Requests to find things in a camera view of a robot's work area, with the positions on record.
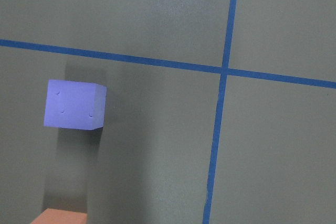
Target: blue tape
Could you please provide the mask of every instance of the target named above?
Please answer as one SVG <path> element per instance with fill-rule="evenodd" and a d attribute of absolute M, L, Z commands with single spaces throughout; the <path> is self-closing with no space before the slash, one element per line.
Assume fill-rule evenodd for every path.
<path fill-rule="evenodd" d="M 273 74 L 273 73 L 262 73 L 262 72 L 254 72 L 254 71 L 239 70 L 239 69 L 228 69 L 228 75 L 336 89 L 336 82 L 308 79 L 308 78 L 301 78 L 301 77 L 294 77 L 294 76 L 283 76 L 280 74 Z"/>
<path fill-rule="evenodd" d="M 97 58 L 97 59 L 131 62 L 131 63 L 138 63 L 138 64 L 144 64 L 144 65 L 152 65 L 152 66 L 167 67 L 167 68 L 178 68 L 178 69 L 193 70 L 193 71 L 208 72 L 208 73 L 221 73 L 221 70 L 222 70 L 220 67 L 199 65 L 199 64 L 193 64 L 193 63 L 170 61 L 170 60 L 158 60 L 158 59 L 143 58 L 143 57 L 129 56 L 129 55 L 118 55 L 118 54 L 112 54 L 108 52 L 98 52 L 98 51 L 90 51 L 90 50 L 83 50 L 83 49 L 42 45 L 42 44 L 35 44 L 35 43 L 28 43 L 28 42 L 21 42 L 21 41 L 5 40 L 5 39 L 0 39 L 0 46 L 22 48 L 22 49 L 29 49 L 29 50 L 36 50 L 36 51 L 43 51 L 43 52 L 55 52 L 58 54 L 65 54 L 65 55 L 84 56 L 84 57 L 91 57 L 91 58 Z"/>
<path fill-rule="evenodd" d="M 235 21 L 235 13 L 236 13 L 236 4 L 237 4 L 237 0 L 230 0 L 230 6 L 229 6 L 229 12 L 228 12 L 228 18 L 227 18 L 227 26 L 226 26 L 226 35 L 225 35 L 225 42 L 224 42 L 222 73 L 220 74 L 221 78 L 219 80 L 219 93 L 218 93 L 218 100 L 217 100 L 217 107 L 216 107 L 213 141 L 212 141 L 212 146 L 211 146 L 210 165 L 209 165 L 208 181 L 207 181 L 207 197 L 206 197 L 206 202 L 204 205 L 204 212 L 203 212 L 203 222 L 202 222 L 203 224 L 209 224 L 209 221 L 210 221 L 212 196 L 214 192 L 214 182 L 215 182 L 215 173 L 216 173 L 216 165 L 217 165 L 217 154 L 218 154 L 218 147 L 219 147 L 219 137 L 221 134 L 222 116 L 223 116 L 223 109 L 224 109 L 226 80 L 227 80 L 227 74 L 228 74 L 231 42 L 232 42 L 233 27 L 234 27 L 234 21 Z"/>

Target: block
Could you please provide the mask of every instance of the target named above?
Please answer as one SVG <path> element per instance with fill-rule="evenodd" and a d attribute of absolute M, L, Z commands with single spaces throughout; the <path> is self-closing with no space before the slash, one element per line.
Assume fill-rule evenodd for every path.
<path fill-rule="evenodd" d="M 49 80 L 44 126 L 94 130 L 104 126 L 106 87 Z"/>
<path fill-rule="evenodd" d="M 87 214 L 57 209 L 46 209 L 31 224 L 86 224 Z"/>

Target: purple block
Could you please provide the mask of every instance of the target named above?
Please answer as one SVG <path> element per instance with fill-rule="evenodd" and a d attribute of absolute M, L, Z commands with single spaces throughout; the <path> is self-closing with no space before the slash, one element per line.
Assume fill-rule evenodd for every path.
<path fill-rule="evenodd" d="M 44 126 L 94 130 L 104 126 L 106 87 L 49 80 Z"/>

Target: orange cube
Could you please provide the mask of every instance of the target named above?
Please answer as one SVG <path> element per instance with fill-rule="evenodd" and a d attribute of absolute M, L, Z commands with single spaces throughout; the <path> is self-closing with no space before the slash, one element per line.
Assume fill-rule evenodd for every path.
<path fill-rule="evenodd" d="M 31 224 L 86 224 L 87 214 L 64 210 L 45 210 Z"/>

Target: vertical blue line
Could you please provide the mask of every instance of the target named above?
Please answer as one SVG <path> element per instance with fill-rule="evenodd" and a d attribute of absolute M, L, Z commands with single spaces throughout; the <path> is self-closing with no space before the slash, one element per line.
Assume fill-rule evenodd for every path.
<path fill-rule="evenodd" d="M 235 21 L 236 3 L 237 3 L 237 0 L 230 0 L 229 13 L 228 13 L 228 18 L 227 18 L 227 26 L 226 26 L 225 43 L 224 43 L 222 71 L 220 74 L 221 78 L 219 80 L 219 93 L 218 93 L 218 100 L 217 100 L 217 107 L 216 107 L 213 141 L 212 141 L 212 146 L 211 146 L 210 165 L 209 165 L 208 181 L 207 181 L 207 197 L 206 197 L 206 202 L 205 202 L 204 212 L 203 212 L 203 222 L 202 222 L 203 224 L 209 224 L 209 221 L 210 221 L 211 204 L 212 204 L 212 196 L 213 196 L 213 191 L 214 191 L 217 154 L 218 154 L 218 146 L 219 146 L 219 137 L 221 134 L 221 124 L 222 124 L 222 116 L 223 116 L 223 109 L 224 109 L 226 80 L 227 80 L 228 66 L 229 66 L 229 60 L 230 60 L 233 26 L 234 26 L 234 21 Z"/>

